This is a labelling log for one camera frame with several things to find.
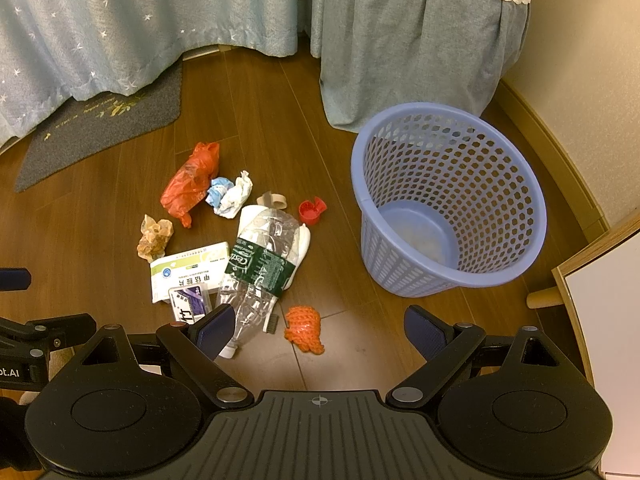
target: curtain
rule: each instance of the curtain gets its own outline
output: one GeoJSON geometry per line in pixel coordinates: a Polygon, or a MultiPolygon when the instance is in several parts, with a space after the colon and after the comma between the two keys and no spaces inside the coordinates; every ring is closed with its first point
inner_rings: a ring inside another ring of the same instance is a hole
{"type": "Polygon", "coordinates": [[[0,0],[0,146],[67,98],[130,95],[208,44],[322,59],[328,121],[401,102],[479,115],[517,59],[530,0],[0,0]]]}

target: green bottle label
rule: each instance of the green bottle label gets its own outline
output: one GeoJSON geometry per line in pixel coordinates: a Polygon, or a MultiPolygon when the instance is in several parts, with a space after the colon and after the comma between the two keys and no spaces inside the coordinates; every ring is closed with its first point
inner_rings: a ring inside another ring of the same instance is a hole
{"type": "Polygon", "coordinates": [[[238,238],[231,249],[225,272],[279,298],[294,270],[296,266],[282,256],[244,238],[238,238]]]}

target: beige wall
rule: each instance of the beige wall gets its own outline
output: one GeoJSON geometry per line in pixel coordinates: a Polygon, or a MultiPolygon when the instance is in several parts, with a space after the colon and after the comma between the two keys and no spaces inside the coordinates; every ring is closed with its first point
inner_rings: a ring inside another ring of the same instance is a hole
{"type": "Polygon", "coordinates": [[[640,0],[532,0],[522,56],[505,80],[610,224],[640,206],[640,0]]]}

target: trash bin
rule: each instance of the trash bin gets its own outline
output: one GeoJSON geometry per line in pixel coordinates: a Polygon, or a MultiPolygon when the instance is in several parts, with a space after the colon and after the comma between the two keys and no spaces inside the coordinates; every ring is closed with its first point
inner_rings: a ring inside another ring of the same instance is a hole
{"type": "Polygon", "coordinates": [[[398,296],[509,282],[545,238],[542,190],[524,157],[456,108],[407,103],[377,114],[358,134],[351,179],[364,263],[398,296]]]}

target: basket bottom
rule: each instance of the basket bottom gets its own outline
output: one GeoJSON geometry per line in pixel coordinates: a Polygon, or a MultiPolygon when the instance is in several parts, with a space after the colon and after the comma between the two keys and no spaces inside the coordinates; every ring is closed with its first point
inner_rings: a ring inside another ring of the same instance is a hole
{"type": "Polygon", "coordinates": [[[456,235],[436,210],[416,200],[396,200],[383,205],[379,212],[389,227],[416,251],[444,266],[457,267],[456,235]]]}

